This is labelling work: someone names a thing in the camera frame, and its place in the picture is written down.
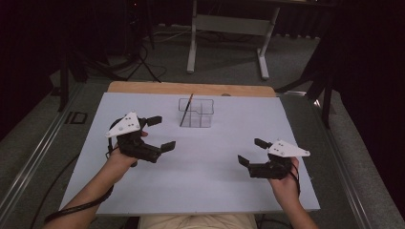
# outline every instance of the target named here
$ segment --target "wooden table edge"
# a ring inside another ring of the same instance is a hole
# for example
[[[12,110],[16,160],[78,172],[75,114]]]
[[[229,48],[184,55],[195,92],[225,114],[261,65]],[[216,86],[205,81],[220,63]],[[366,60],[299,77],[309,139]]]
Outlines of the wooden table edge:
[[[275,97],[276,93],[269,86],[217,85],[217,84],[185,84],[155,82],[114,81],[108,93],[133,94],[203,94],[231,95],[251,97]]]

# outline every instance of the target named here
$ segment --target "transparent acrylic box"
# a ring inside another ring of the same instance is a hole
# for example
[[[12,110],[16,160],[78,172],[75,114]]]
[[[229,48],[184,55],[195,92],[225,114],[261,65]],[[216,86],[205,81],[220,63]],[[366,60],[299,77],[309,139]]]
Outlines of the transparent acrylic box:
[[[179,99],[179,123],[181,127],[209,128],[214,115],[214,100],[193,98],[184,116],[188,98]]]

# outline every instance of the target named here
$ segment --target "table leg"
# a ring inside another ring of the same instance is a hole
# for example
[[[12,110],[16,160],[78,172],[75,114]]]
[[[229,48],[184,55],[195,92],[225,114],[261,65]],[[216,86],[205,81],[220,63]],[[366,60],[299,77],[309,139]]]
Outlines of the table leg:
[[[268,30],[265,35],[265,42],[263,44],[263,47],[261,49],[257,50],[257,57],[259,59],[260,72],[262,73],[262,78],[264,80],[269,79],[265,54],[266,54],[268,42],[270,41],[270,38],[271,38],[271,34],[273,33],[274,26],[276,25],[276,20],[277,20],[279,11],[280,11],[280,8],[274,9],[271,21],[268,24]]]
[[[197,0],[193,0],[193,18],[191,20],[191,45],[190,45],[190,52],[188,53],[188,62],[187,62],[187,72],[193,73],[194,66],[196,63],[196,17],[197,17]]]

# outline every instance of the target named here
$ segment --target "cord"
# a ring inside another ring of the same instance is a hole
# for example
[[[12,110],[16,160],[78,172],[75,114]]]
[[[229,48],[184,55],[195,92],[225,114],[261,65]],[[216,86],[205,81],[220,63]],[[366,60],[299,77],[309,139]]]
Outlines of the cord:
[[[83,210],[85,210],[85,209],[88,209],[88,208],[97,206],[97,205],[99,205],[100,203],[104,202],[104,201],[113,193],[113,190],[114,190],[114,185],[111,186],[111,188],[107,191],[107,193],[104,194],[101,198],[98,198],[98,199],[96,199],[96,200],[94,200],[94,201],[91,201],[91,202],[88,202],[88,203],[84,203],[84,204],[78,205],[78,206],[76,206],[76,207],[72,207],[72,208],[68,208],[68,209],[63,209],[63,210],[60,210],[60,211],[58,211],[58,212],[52,213],[52,214],[48,215],[48,216],[45,218],[45,223],[47,223],[47,222],[49,222],[49,221],[52,221],[52,220],[54,220],[54,219],[57,219],[57,218],[66,216],[66,215],[70,215],[70,214],[72,214],[72,213],[76,213],[76,212],[83,211]]]
[[[300,174],[298,173],[298,168],[292,163],[291,163],[291,165],[295,169],[295,171],[297,172],[297,176],[294,173],[292,173],[291,171],[289,171],[289,174],[292,175],[292,178],[294,178],[295,184],[297,185],[297,191],[298,191],[298,197],[299,197],[300,194],[301,194]],[[286,226],[287,228],[293,229],[291,224],[288,224],[286,222],[283,222],[283,221],[280,221],[280,220],[277,220],[277,219],[265,219],[265,216],[266,216],[266,214],[262,214],[262,218],[260,219],[259,222],[257,222],[257,227],[259,229],[262,229],[263,222],[265,222],[265,221],[279,223],[281,225]]]
[[[45,196],[42,198],[41,203],[39,204],[38,209],[36,210],[35,216],[32,219],[31,222],[31,226],[30,228],[33,229],[36,219],[38,218],[39,212],[41,211],[42,206],[45,203],[45,199],[48,197],[48,194],[50,193],[50,191],[52,190],[52,188],[54,187],[54,185],[56,184],[56,182],[60,179],[60,177],[62,176],[63,173],[65,173],[65,171],[68,169],[68,167],[78,158],[80,154],[77,154],[71,161],[69,161],[69,163],[67,165],[65,165],[65,167],[59,172],[59,174],[56,176],[56,178],[53,180],[51,186],[48,188]]]

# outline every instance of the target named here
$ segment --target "lap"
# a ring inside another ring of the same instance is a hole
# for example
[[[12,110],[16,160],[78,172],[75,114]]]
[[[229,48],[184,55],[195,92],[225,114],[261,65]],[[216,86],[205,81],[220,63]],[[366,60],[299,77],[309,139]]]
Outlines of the lap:
[[[256,229],[257,227],[252,214],[147,216],[141,217],[139,221],[139,229],[166,228]]]

